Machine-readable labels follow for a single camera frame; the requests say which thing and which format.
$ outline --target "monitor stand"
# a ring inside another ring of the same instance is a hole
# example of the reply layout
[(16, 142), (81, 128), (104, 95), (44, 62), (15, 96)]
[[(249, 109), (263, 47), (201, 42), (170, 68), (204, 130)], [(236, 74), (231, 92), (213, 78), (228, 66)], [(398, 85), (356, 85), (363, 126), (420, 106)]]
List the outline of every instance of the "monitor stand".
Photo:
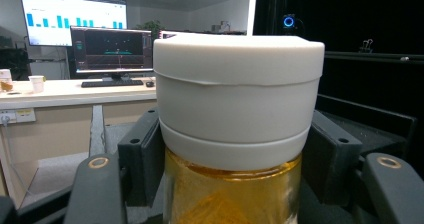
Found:
[(116, 74), (113, 73), (110, 75), (110, 77), (102, 77), (103, 81), (129, 81), (131, 80), (130, 76), (128, 74)]

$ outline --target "computer monitor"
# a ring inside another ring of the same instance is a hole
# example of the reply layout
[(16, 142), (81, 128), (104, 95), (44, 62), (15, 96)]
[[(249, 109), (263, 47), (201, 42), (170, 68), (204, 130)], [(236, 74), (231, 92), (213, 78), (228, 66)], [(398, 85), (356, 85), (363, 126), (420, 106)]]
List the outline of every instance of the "computer monitor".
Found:
[(70, 26), (127, 28), (125, 0), (21, 0), (32, 46), (71, 46)]
[(151, 31), (71, 26), (75, 77), (153, 71)]

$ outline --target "white cap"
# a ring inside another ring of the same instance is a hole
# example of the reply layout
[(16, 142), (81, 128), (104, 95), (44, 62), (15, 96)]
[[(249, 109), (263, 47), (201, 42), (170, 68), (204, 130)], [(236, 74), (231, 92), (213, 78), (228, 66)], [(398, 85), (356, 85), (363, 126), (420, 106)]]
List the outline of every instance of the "white cap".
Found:
[(324, 45), (295, 36), (156, 40), (166, 145), (193, 163), (257, 170), (295, 158), (312, 121)]

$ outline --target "yellow liquid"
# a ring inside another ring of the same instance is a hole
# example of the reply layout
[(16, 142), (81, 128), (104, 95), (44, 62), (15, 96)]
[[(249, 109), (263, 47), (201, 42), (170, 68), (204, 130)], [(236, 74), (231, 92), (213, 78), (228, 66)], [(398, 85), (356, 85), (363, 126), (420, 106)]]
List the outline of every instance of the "yellow liquid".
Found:
[(297, 223), (300, 169), (301, 155), (269, 169), (224, 171), (167, 149), (164, 223)]
[(13, 85), (7, 82), (0, 82), (0, 90), (3, 91), (11, 91), (13, 89)]

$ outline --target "keyboard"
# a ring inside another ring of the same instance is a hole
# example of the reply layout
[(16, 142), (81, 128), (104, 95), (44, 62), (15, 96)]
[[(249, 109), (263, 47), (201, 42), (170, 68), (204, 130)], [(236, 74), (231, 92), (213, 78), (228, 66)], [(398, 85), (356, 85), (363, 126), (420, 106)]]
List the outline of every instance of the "keyboard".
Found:
[(90, 81), (82, 82), (81, 87), (114, 87), (114, 86), (140, 86), (142, 80), (119, 80), (119, 81)]

